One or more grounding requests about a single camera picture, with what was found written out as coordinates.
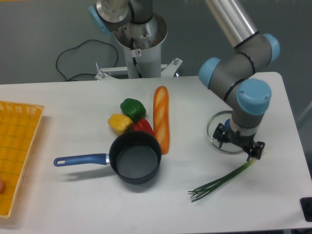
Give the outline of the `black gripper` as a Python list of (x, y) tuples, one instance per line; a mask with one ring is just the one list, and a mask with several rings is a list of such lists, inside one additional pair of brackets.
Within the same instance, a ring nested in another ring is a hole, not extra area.
[(252, 158), (261, 159), (265, 148), (265, 142), (254, 142), (254, 136), (255, 133), (249, 136), (243, 136), (240, 131), (234, 132), (231, 128), (227, 129), (222, 123), (218, 124), (213, 133), (213, 138), (219, 142), (219, 148), (229, 141), (242, 149), (246, 149), (246, 153), (248, 154), (247, 161)]

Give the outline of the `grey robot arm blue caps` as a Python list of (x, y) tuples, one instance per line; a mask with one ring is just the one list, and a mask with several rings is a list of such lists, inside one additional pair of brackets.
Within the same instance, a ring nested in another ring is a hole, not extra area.
[[(213, 134), (219, 145), (232, 143), (260, 159), (265, 144), (254, 136), (269, 107), (269, 85), (254, 74), (280, 53), (278, 40), (261, 34), (236, 0), (209, 0), (207, 6), (235, 49), (226, 61), (208, 59), (200, 68), (200, 81), (232, 108), (231, 118)], [(103, 34), (114, 32), (123, 46), (129, 78), (166, 77), (161, 69), (160, 46), (167, 36), (164, 19), (150, 0), (99, 0), (89, 7), (94, 24)]]

